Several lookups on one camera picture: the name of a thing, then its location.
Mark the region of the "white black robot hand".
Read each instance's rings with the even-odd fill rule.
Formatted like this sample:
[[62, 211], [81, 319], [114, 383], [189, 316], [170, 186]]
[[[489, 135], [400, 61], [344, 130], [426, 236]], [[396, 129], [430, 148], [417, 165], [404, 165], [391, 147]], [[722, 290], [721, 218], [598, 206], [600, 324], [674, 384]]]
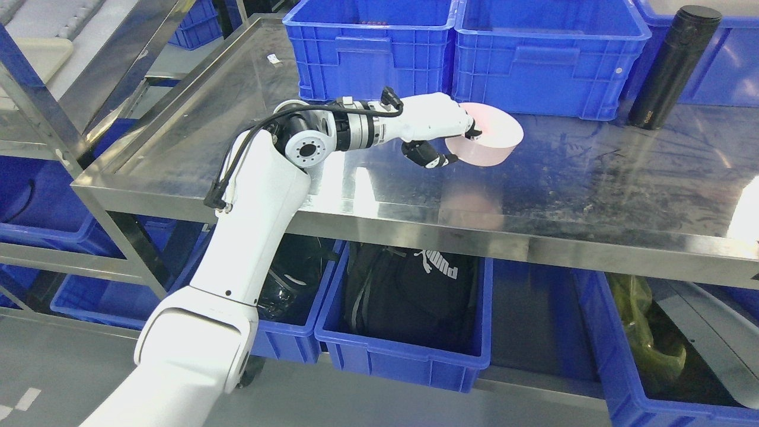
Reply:
[[444, 93], [411, 95], [401, 98], [400, 114], [379, 118], [379, 135], [374, 144], [401, 141], [401, 153], [425, 168], [444, 167], [456, 162], [453, 154], [440, 154], [429, 141], [439, 138], [465, 137], [477, 139], [483, 130], [462, 105]]

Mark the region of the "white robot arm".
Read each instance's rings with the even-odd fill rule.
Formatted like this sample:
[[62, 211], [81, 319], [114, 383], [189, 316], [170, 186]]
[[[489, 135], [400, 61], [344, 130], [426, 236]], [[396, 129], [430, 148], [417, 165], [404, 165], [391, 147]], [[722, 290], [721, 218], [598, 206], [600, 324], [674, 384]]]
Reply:
[[309, 110], [320, 106], [282, 104], [231, 144], [206, 195], [217, 223], [192, 280], [150, 314], [135, 370], [84, 426], [201, 426], [220, 396], [236, 389], [267, 270], [311, 186], [308, 162], [290, 162], [264, 128]]

